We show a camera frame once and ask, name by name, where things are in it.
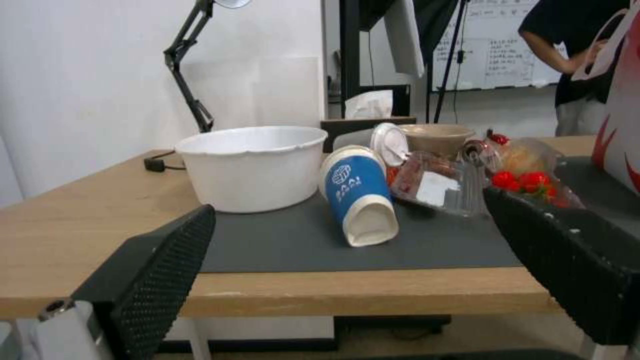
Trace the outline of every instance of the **cup lid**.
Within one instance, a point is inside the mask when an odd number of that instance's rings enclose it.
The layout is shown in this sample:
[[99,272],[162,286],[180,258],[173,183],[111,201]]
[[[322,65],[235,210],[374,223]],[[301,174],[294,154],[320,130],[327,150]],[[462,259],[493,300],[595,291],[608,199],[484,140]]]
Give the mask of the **cup lid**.
[[390,167],[402,165],[409,156],[406,135],[394,124],[383,122],[376,126],[371,135],[371,149]]

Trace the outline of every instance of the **lamp shade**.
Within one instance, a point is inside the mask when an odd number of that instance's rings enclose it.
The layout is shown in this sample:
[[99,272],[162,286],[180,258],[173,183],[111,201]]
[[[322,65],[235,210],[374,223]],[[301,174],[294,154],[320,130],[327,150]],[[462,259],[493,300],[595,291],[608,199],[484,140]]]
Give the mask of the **lamp shade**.
[[244,5],[247,5],[251,2],[251,0],[215,0],[216,4],[228,8],[228,9],[237,9],[241,8]]

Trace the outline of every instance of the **person's hand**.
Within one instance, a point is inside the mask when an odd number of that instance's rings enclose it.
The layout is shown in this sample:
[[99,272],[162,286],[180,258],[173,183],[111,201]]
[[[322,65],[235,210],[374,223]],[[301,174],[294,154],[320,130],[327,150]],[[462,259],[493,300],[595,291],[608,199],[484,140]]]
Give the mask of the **person's hand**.
[[587,63],[587,66],[593,64],[596,61],[596,57],[598,56],[598,53],[600,52],[600,50],[602,50],[602,48],[604,48],[604,46],[607,45],[607,41],[608,39],[597,41],[593,45],[593,51],[590,54],[588,53],[589,49],[585,49],[573,55],[571,58],[569,58],[565,62],[563,67],[563,73],[567,75],[573,74],[574,72],[576,72],[576,70],[578,70],[580,65],[582,65],[584,62]]

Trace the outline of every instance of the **white bag with red pattern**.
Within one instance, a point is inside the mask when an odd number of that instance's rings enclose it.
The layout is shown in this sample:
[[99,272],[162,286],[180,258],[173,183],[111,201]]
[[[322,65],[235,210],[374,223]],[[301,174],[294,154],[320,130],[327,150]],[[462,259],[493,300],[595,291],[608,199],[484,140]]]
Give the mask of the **white bag with red pattern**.
[[582,69],[573,78],[591,78],[608,69],[620,42],[622,49],[609,90],[607,117],[591,158],[597,167],[640,195],[640,1],[626,11],[591,72],[587,75]]

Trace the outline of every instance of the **white bowl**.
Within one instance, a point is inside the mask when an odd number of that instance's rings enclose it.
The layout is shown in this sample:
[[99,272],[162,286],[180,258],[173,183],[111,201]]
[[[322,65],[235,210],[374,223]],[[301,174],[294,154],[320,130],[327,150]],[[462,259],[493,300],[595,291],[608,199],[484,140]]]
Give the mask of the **white bowl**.
[[284,208],[316,192],[327,132],[315,127],[242,127],[180,141],[202,204],[229,213]]

